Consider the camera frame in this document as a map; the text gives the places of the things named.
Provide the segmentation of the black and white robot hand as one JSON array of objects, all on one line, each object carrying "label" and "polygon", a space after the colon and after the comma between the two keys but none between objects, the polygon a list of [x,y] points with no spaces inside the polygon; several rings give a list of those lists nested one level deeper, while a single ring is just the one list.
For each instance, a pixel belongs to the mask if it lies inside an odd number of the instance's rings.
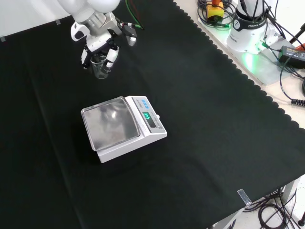
[{"label": "black and white robot hand", "polygon": [[93,36],[85,25],[77,22],[71,27],[71,37],[74,41],[86,38],[86,44],[81,54],[81,64],[85,69],[90,66],[92,57],[96,55],[104,57],[105,62],[102,67],[106,70],[112,68],[119,53],[119,47],[114,42],[114,38],[117,36],[118,34],[112,29],[106,29],[101,35]]}]

